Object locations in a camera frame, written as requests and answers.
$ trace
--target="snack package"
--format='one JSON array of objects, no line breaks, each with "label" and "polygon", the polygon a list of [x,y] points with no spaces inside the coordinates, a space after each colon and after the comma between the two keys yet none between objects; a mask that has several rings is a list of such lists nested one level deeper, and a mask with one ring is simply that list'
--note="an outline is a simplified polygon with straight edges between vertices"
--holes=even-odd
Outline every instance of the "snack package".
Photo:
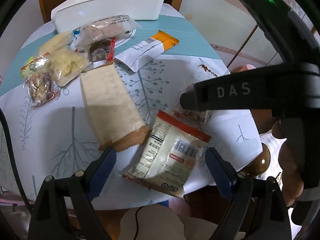
[{"label": "snack package", "polygon": [[183,197],[183,186],[210,138],[159,111],[140,161],[123,177],[157,191]]},{"label": "snack package", "polygon": [[28,85],[33,106],[43,105],[59,94],[59,91],[53,90],[50,72],[40,70],[33,73],[28,80]]},{"label": "snack package", "polygon": [[48,62],[52,79],[61,87],[80,75],[90,64],[87,53],[75,52],[64,46],[56,50]]},{"label": "snack package", "polygon": [[48,40],[39,48],[39,55],[43,55],[47,52],[52,54],[52,52],[60,49],[61,47],[68,45],[73,40],[73,32],[67,31],[64,33],[59,33],[55,35],[51,40]]},{"label": "snack package", "polygon": [[115,46],[116,46],[116,38],[113,37],[111,39],[110,50],[107,56],[107,61],[111,61],[113,59],[113,56],[115,55]]},{"label": "snack package", "polygon": [[[184,91],[191,92],[194,90],[193,86],[188,86],[188,88]],[[196,111],[196,110],[186,110],[183,109],[180,103],[175,107],[170,115],[174,118],[178,119],[179,121],[188,124],[195,128],[200,128],[205,122],[208,122],[212,116],[214,111],[207,110],[207,111]]]},{"label": "snack package", "polygon": [[177,44],[179,44],[178,39],[159,30],[156,35],[121,52],[115,59],[127,65],[133,72],[137,72],[145,64]]},{"label": "snack package", "polygon": [[27,63],[20,70],[20,77],[28,79],[34,72],[45,69],[46,63],[49,61],[50,53],[46,53],[40,57],[30,57]]},{"label": "snack package", "polygon": [[105,60],[109,54],[110,40],[97,41],[91,44],[89,48],[89,60],[97,62]]},{"label": "snack package", "polygon": [[128,15],[109,17],[92,24],[83,25],[80,29],[79,43],[86,46],[122,33],[132,32],[138,27],[140,25]]},{"label": "snack package", "polygon": [[81,92],[99,149],[112,146],[120,152],[145,141],[149,129],[114,64],[81,73]]}]

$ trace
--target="finger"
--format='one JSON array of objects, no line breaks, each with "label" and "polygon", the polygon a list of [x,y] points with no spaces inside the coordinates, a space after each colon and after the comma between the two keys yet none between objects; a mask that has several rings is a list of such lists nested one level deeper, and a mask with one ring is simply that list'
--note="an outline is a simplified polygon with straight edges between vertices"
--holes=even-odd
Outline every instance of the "finger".
[{"label": "finger", "polygon": [[279,151],[278,162],[282,170],[289,173],[297,171],[298,167],[294,161],[294,151],[284,142]]},{"label": "finger", "polygon": [[294,204],[295,198],[290,196],[290,194],[288,193],[288,190],[286,189],[286,185],[283,185],[282,187],[282,195],[287,207],[290,207]]},{"label": "finger", "polygon": [[277,139],[284,139],[285,136],[282,132],[280,121],[277,121],[272,127],[272,135]]},{"label": "finger", "polygon": [[295,200],[302,194],[303,181],[298,172],[287,173],[282,172],[282,182],[284,187],[282,188],[283,195],[286,196],[287,200]]},{"label": "finger", "polygon": [[286,142],[279,152],[279,165],[282,168],[282,194],[287,206],[291,206],[303,191],[303,181],[294,161],[294,152]]}]

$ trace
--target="clear plastic bag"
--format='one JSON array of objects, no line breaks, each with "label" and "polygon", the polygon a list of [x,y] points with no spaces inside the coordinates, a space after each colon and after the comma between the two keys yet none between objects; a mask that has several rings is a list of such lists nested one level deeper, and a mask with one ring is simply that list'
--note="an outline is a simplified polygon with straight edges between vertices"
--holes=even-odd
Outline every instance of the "clear plastic bag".
[{"label": "clear plastic bag", "polygon": [[210,136],[160,111],[138,163],[123,177],[175,197],[204,153]]},{"label": "clear plastic bag", "polygon": [[59,94],[59,91],[53,90],[50,76],[50,72],[39,70],[29,77],[29,95],[34,103],[33,106],[43,105]]},{"label": "clear plastic bag", "polygon": [[45,70],[46,64],[50,59],[50,53],[46,53],[39,57],[30,57],[27,63],[20,70],[20,77],[28,79],[34,72]]},{"label": "clear plastic bag", "polygon": [[73,40],[73,32],[67,31],[64,33],[59,33],[55,35],[52,39],[48,40],[39,48],[39,55],[46,53],[52,54],[57,49],[60,49],[63,46],[66,46],[71,43]]},{"label": "clear plastic bag", "polygon": [[56,50],[48,62],[52,79],[60,86],[67,85],[90,64],[87,53],[75,52],[67,46]]},{"label": "clear plastic bag", "polygon": [[[184,93],[191,92],[193,89],[193,86],[188,86]],[[200,128],[204,123],[210,120],[213,112],[214,111],[212,110],[186,110],[181,107],[180,103],[178,103],[178,105],[172,110],[170,115],[178,119],[180,122],[183,122],[195,128]]]},{"label": "clear plastic bag", "polygon": [[87,46],[122,33],[132,32],[134,29],[140,27],[141,26],[128,15],[109,17],[92,24],[83,25],[80,29],[79,43]]},{"label": "clear plastic bag", "polygon": [[102,40],[93,43],[89,49],[89,60],[98,62],[107,59],[110,51],[110,40]]}]

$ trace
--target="white plastic container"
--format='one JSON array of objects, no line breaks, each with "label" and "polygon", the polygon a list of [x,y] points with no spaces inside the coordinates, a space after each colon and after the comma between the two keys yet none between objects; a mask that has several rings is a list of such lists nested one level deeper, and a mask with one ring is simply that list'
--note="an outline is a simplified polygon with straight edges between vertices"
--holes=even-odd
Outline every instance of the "white plastic container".
[{"label": "white plastic container", "polygon": [[51,12],[57,32],[76,29],[83,24],[126,14],[134,20],[156,20],[164,0],[67,0]]}]

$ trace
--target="blue placemat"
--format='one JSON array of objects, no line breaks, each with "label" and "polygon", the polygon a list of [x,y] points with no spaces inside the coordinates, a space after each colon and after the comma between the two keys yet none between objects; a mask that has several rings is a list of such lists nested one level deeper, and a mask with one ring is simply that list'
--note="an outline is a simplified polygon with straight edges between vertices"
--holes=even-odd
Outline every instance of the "blue placemat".
[{"label": "blue placemat", "polygon": [[[155,35],[158,30],[162,30],[180,41],[177,46],[164,54],[219,58],[204,37],[185,18],[160,15],[156,21],[139,21],[138,23],[142,28],[138,28],[136,34],[129,41],[116,48],[116,55]],[[56,31],[49,33],[20,49],[0,86],[0,96],[23,83],[24,80],[19,77],[21,67],[42,44],[56,34]]]}]

